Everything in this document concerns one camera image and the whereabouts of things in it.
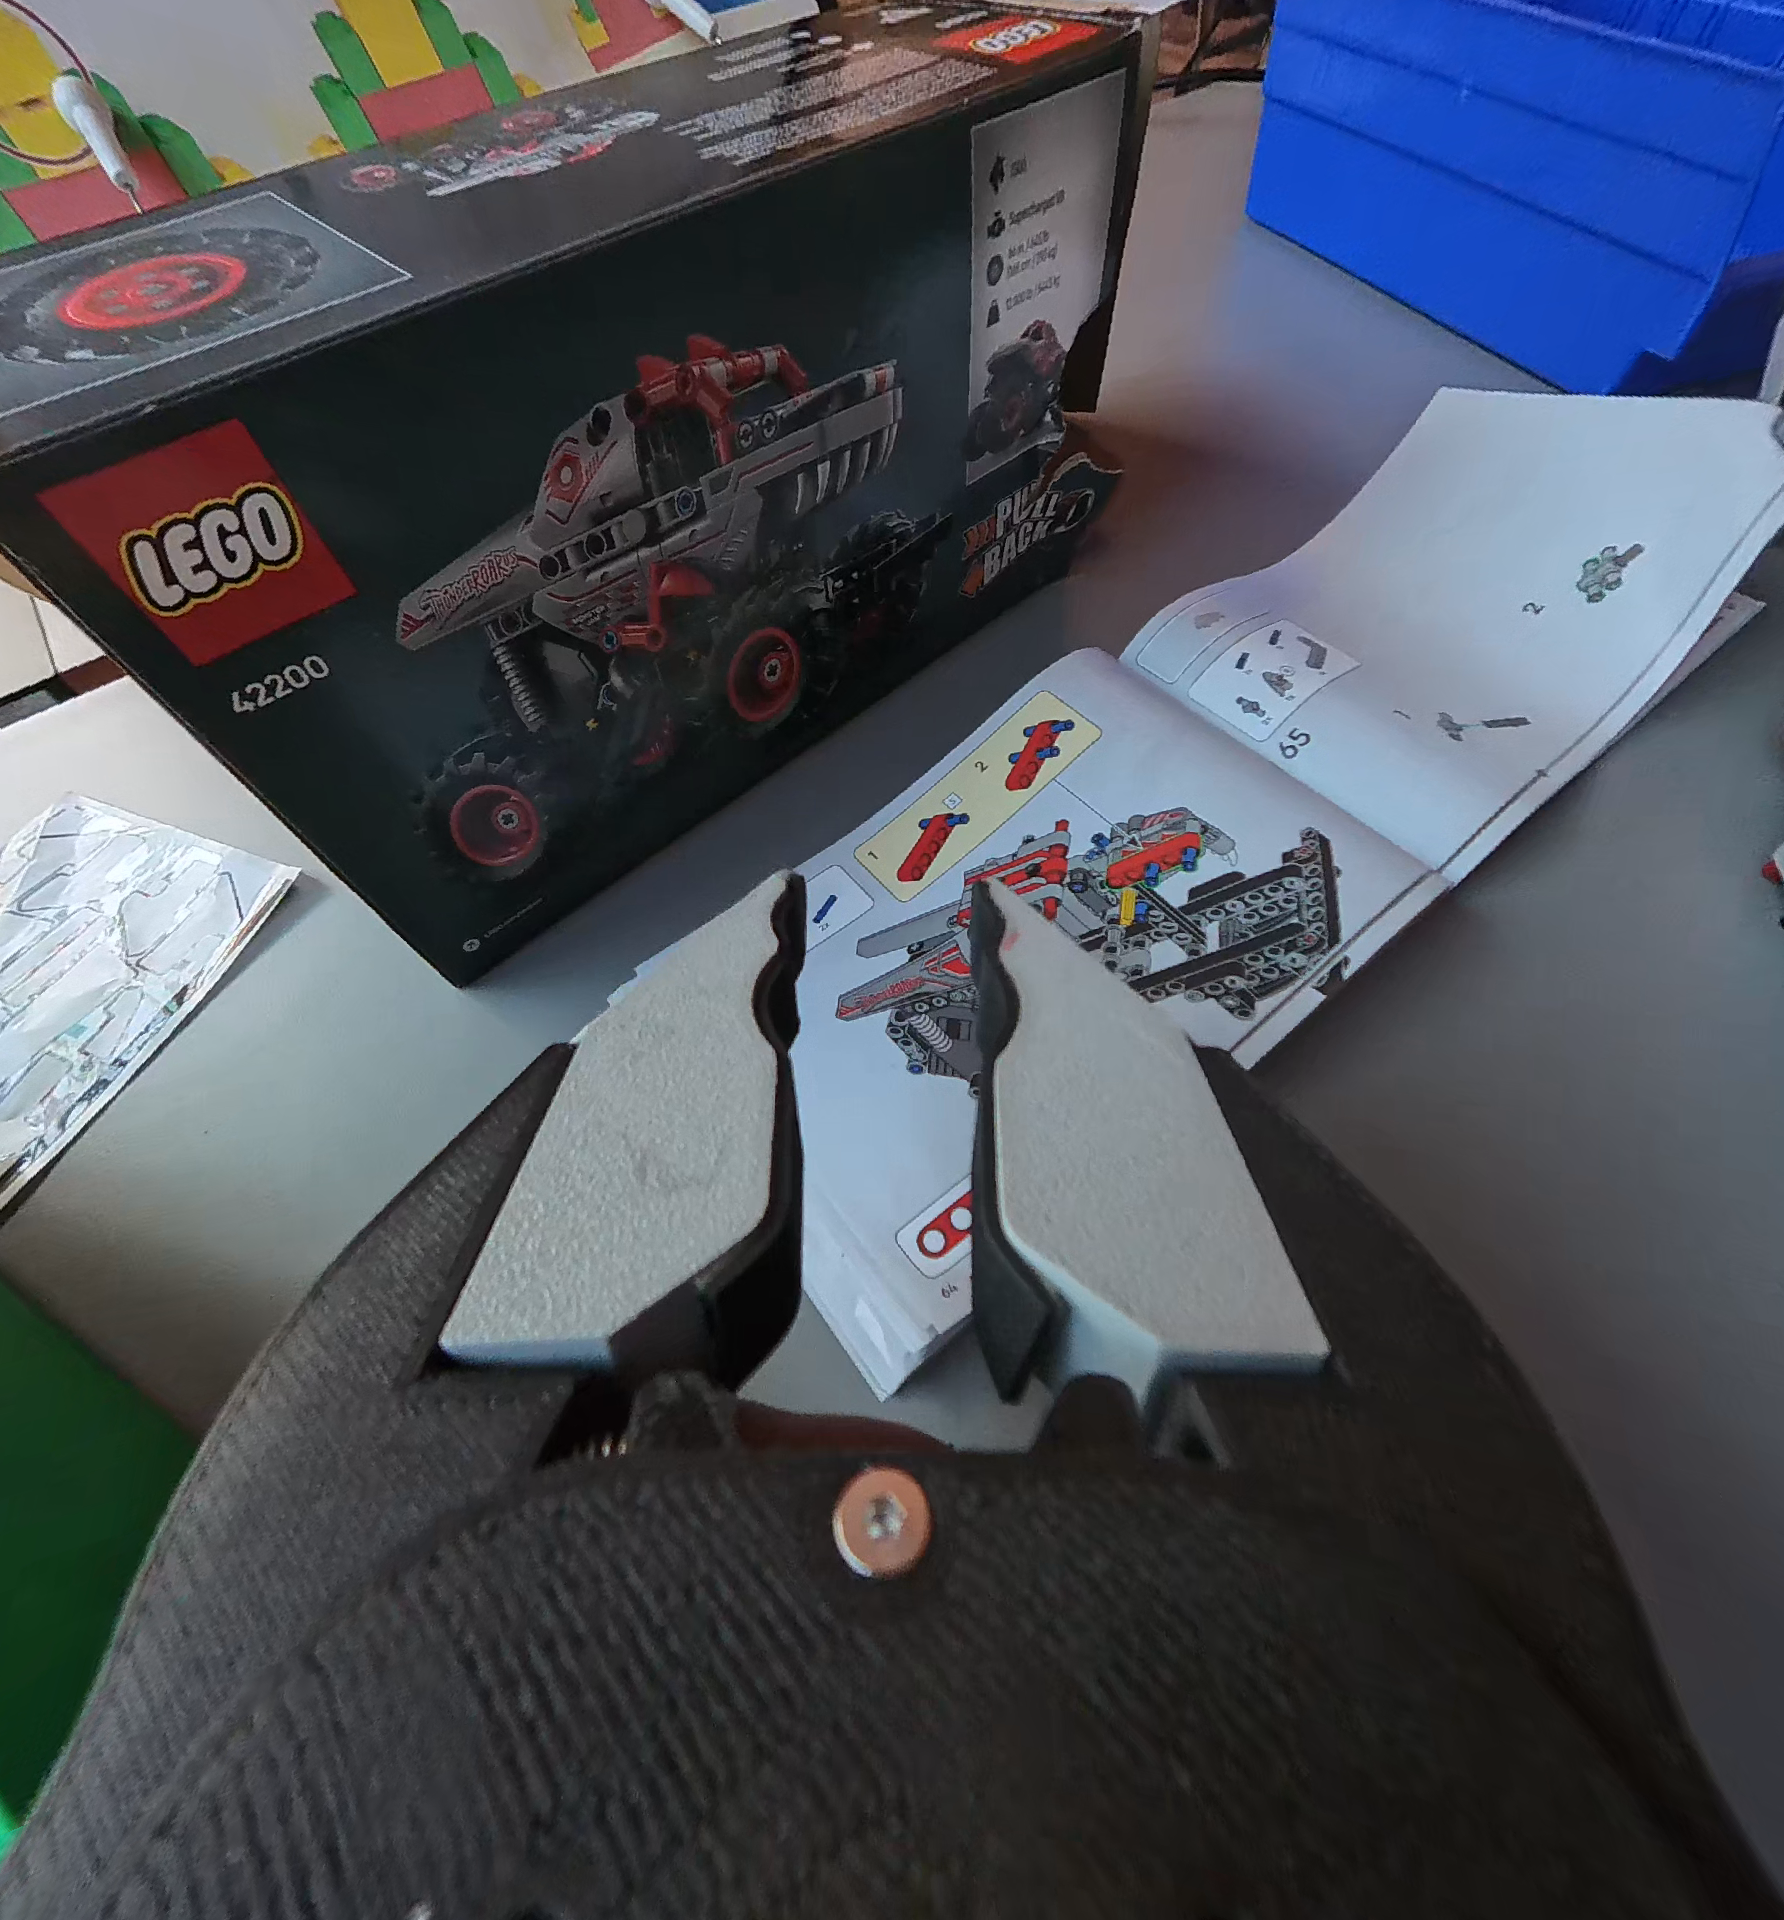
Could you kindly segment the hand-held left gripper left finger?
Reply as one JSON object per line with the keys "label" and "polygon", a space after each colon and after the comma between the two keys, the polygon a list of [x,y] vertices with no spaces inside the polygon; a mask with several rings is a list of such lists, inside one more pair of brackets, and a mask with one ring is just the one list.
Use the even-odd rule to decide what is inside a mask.
{"label": "hand-held left gripper left finger", "polygon": [[760,882],[589,1021],[439,1336],[466,1365],[759,1368],[801,1302],[806,884]]}

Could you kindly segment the blue plastic bin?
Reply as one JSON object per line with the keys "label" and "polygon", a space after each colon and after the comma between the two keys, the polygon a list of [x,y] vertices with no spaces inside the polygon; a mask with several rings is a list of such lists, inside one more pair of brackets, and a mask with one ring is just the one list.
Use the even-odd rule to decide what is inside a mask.
{"label": "blue plastic bin", "polygon": [[1248,216],[1556,389],[1761,371],[1784,1],[1287,1]]}

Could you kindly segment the colourful printed brick poster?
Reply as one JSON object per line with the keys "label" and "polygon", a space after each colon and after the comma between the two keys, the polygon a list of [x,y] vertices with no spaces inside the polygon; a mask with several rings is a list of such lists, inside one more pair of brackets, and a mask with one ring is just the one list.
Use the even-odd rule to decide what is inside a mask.
{"label": "colourful printed brick poster", "polygon": [[0,4],[0,253],[134,212],[60,74],[95,80],[153,212],[701,46],[643,1]]}

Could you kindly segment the green plastic bin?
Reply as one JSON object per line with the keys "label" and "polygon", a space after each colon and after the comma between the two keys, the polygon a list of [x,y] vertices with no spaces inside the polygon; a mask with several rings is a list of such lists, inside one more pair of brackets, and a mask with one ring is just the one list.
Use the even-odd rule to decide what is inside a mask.
{"label": "green plastic bin", "polygon": [[0,1279],[0,1861],[191,1456],[159,1404]]}

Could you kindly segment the black lego set box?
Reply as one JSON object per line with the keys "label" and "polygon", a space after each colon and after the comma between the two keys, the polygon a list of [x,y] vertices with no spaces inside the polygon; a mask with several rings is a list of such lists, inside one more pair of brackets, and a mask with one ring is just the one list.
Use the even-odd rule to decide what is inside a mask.
{"label": "black lego set box", "polygon": [[825,12],[0,261],[0,550],[492,973],[1063,578],[1158,30]]}

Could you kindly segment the lego instruction booklet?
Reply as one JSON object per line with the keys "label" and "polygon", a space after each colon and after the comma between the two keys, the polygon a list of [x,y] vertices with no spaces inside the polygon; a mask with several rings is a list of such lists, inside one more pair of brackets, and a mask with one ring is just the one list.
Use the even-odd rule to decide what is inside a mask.
{"label": "lego instruction booklet", "polygon": [[801,1292],[971,1325],[973,887],[1248,1067],[1659,694],[1784,526],[1773,406],[1442,390],[1281,563],[1058,659],[799,870]]}

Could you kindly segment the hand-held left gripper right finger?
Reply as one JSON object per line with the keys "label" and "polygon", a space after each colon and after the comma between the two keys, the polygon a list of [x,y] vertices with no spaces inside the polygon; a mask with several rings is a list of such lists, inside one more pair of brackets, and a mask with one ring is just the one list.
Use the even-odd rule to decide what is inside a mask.
{"label": "hand-held left gripper right finger", "polygon": [[1156,1437],[1189,1380],[1319,1378],[1331,1343],[1191,1037],[1005,885],[974,884],[971,939],[971,1325],[1002,1402],[1098,1380]]}

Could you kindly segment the silver sticker sheet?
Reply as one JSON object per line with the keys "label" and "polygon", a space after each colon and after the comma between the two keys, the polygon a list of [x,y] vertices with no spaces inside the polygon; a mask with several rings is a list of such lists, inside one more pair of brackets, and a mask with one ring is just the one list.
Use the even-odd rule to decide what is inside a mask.
{"label": "silver sticker sheet", "polygon": [[0,848],[0,1216],[233,973],[299,870],[69,796]]}

